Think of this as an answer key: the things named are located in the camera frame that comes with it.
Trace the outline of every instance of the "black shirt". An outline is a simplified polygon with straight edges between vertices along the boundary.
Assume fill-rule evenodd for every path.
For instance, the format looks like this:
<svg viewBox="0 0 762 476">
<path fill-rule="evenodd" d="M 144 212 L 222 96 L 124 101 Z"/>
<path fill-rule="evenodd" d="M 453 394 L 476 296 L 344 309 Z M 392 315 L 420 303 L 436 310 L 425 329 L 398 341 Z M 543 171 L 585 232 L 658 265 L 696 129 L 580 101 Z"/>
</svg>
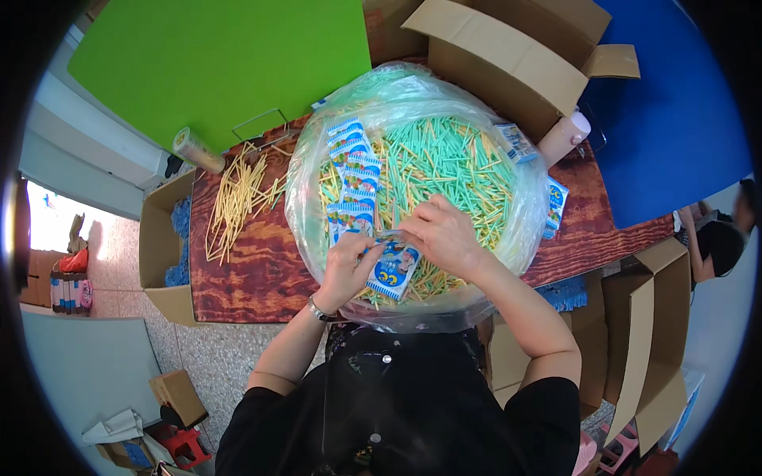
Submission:
<svg viewBox="0 0 762 476">
<path fill-rule="evenodd" d="M 281 396 L 251 388 L 216 474 L 563 474 L 579 450 L 579 392 L 552 377 L 501 409 L 460 334 L 363 329 Z"/>
<path fill-rule="evenodd" d="M 732 270 L 744 252 L 744 239 L 732 224 L 730 216 L 722 213 L 718 221 L 705 224 L 696 232 L 701 259 L 712 255 L 715 276 Z"/>
</svg>

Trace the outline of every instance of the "terrazzo floor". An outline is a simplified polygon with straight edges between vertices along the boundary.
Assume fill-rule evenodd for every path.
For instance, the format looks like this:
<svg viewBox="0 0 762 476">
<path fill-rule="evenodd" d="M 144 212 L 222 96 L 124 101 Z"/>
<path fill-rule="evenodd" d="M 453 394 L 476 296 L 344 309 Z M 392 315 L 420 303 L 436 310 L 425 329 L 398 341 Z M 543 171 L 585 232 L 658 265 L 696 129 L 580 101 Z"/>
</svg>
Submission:
<svg viewBox="0 0 762 476">
<path fill-rule="evenodd" d="M 94 287 L 94 318 L 143 318 L 162 372 L 186 369 L 209 413 L 201 439 L 213 453 L 243 396 L 249 372 L 262 351 L 285 324 L 208 324 L 185 327 L 168 322 L 142 292 L 138 274 L 139 223 L 104 213 L 96 217 L 88 237 L 88 273 Z M 325 335 L 319 349 L 325 345 Z M 323 361 L 318 351 L 313 368 Z M 601 408 L 581 428 L 602 446 L 614 406 Z"/>
</svg>

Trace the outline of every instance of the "wooden table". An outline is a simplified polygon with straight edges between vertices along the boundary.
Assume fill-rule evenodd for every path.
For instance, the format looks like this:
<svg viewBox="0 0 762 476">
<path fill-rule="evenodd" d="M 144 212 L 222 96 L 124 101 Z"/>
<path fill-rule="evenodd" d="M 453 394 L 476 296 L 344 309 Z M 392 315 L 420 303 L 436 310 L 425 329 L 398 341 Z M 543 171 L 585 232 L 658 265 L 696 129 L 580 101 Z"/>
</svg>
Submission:
<svg viewBox="0 0 762 476">
<path fill-rule="evenodd" d="M 301 129 L 309 116 L 290 123 Z M 277 128 L 259 143 L 281 134 Z M 278 142 L 292 152 L 295 136 Z M 234 156 L 237 145 L 228 156 Z M 576 150 L 553 167 L 549 174 L 569 189 L 561 230 L 552 240 L 542 240 L 532 266 L 521 277 L 541 286 L 585 273 L 643 250 L 673 233 L 672 216 L 663 216 L 624 230 L 617 230 L 600 170 L 587 141 L 582 156 Z M 266 186 L 287 169 L 289 157 L 268 149 Z M 190 213 L 190 287 L 199 322 L 287 322 L 317 290 L 296 249 L 281 199 L 269 215 L 259 215 L 241 232 L 230 262 L 207 263 L 204 241 L 219 177 L 196 173 Z"/>
</svg>

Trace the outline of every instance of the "woman's left hand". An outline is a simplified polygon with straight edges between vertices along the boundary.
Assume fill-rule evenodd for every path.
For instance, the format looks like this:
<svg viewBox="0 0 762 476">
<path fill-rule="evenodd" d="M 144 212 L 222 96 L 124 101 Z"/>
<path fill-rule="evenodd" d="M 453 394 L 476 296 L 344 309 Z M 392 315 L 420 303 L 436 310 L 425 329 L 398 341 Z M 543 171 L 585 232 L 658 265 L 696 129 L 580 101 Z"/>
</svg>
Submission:
<svg viewBox="0 0 762 476">
<path fill-rule="evenodd" d="M 370 236 L 360 233 L 344 233 L 336 245 L 328 250 L 325 276 L 320 290 L 312 298 L 315 306 L 326 314 L 334 314 L 349 302 L 368 280 L 384 249 Z M 363 251 L 368 250 L 358 261 Z"/>
<path fill-rule="evenodd" d="M 677 211 L 677 216 L 679 216 L 680 220 L 683 222 L 684 228 L 687 228 L 688 223 L 693 223 L 693 213 L 690 211 L 689 206 L 684 206 L 683 208 L 679 209 Z"/>
</svg>

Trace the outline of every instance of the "hair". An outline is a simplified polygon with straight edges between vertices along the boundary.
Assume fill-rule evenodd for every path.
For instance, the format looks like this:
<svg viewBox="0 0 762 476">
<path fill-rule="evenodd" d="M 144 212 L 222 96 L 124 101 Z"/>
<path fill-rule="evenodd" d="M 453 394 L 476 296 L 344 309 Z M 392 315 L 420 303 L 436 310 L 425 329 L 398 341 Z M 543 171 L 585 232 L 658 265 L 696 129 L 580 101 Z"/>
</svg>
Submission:
<svg viewBox="0 0 762 476">
<path fill-rule="evenodd" d="M 757 185 L 750 178 L 745 178 L 738 182 L 741 185 L 740 194 L 746 199 L 746 203 L 749 208 L 754 212 L 754 223 L 751 225 L 751 229 L 757 226 L 757 211 L 759 210 L 759 195 L 757 192 Z"/>
</svg>

